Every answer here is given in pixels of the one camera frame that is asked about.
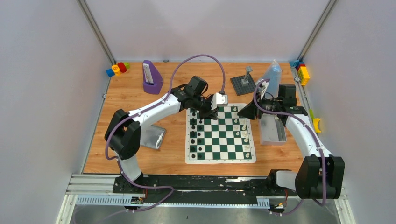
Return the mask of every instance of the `green and white checkered board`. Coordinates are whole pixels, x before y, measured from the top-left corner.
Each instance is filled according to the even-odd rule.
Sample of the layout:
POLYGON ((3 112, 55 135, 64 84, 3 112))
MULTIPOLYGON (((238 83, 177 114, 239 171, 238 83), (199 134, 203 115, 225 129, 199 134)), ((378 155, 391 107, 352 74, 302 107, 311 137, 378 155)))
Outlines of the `green and white checkered board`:
POLYGON ((218 120, 203 119, 199 112, 187 110, 187 164, 254 163, 256 162, 250 120, 237 113, 246 104, 220 107, 218 120))

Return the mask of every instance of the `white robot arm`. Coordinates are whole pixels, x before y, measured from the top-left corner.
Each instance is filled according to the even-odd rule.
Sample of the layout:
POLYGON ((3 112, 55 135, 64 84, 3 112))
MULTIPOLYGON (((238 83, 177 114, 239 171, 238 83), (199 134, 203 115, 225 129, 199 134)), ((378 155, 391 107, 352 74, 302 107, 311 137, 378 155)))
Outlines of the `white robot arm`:
POLYGON ((207 86, 205 80, 194 76, 188 84, 173 88, 167 98, 166 94, 157 101, 137 110, 125 112, 120 109, 114 113, 106 131, 105 140, 121 120, 137 114, 120 126, 110 139, 110 148, 117 154, 123 172, 131 181, 135 181, 141 175, 136 153, 140 147, 141 133, 144 133, 150 125, 188 108, 200 111, 199 115, 202 119, 217 119, 218 107, 227 106, 227 96, 215 93, 204 98, 202 94, 207 86), (156 104, 159 106, 146 110, 156 104))
POLYGON ((312 131, 307 112, 303 107, 297 106, 295 85, 279 85, 278 97, 272 99, 263 98, 266 86, 268 85, 263 85, 262 92, 256 93, 252 102, 239 111, 238 115, 252 120, 260 119, 263 112, 256 106, 256 101, 264 111, 278 116, 295 138, 304 156, 298 172, 271 170, 267 177, 269 189, 283 191, 284 188, 288 188, 295 191, 300 198, 311 199, 323 198, 323 189, 325 189, 326 198, 339 198, 345 163, 341 157, 333 156, 312 131), (323 153, 324 164, 319 149, 323 153))

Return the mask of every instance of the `white wall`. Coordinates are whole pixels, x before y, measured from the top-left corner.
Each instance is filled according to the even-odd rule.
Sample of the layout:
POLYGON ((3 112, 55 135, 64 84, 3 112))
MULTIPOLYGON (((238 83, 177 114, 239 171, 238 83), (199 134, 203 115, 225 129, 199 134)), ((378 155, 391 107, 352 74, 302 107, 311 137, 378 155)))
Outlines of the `white wall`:
POLYGON ((340 0, 305 58, 322 141, 358 223, 395 223, 396 2, 340 0))
POLYGON ((295 60, 328 0, 87 0, 116 60, 295 60))
POLYGON ((109 66, 75 0, 0 2, 0 223, 55 222, 109 66))

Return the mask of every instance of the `yellow clamp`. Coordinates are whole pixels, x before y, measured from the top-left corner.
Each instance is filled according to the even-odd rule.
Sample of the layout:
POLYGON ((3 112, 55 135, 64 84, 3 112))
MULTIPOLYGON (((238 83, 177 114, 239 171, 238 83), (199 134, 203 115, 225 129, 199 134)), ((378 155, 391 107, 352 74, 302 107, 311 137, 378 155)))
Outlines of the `yellow clamp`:
POLYGON ((319 121, 320 118, 313 118, 312 122, 313 122, 313 129, 315 130, 316 133, 321 133, 322 131, 319 129, 319 121))

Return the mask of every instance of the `yellow lego brick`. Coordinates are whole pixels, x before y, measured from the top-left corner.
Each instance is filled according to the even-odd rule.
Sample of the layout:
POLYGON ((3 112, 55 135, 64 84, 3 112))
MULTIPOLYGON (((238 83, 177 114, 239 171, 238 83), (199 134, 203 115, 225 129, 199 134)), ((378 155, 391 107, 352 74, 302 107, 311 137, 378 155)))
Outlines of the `yellow lego brick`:
POLYGON ((316 133, 321 133, 322 131, 319 129, 319 121, 320 118, 313 118, 312 122, 313 122, 313 129, 315 130, 316 133))
POLYGON ((301 85, 307 85, 310 80, 307 68, 305 66, 301 66, 297 73, 298 77, 300 77, 301 85))
POLYGON ((115 74, 116 76, 121 75, 121 70, 120 70, 120 68, 119 68, 117 65, 113 65, 113 66, 112 66, 112 70, 113 70, 113 72, 114 72, 114 74, 115 74))

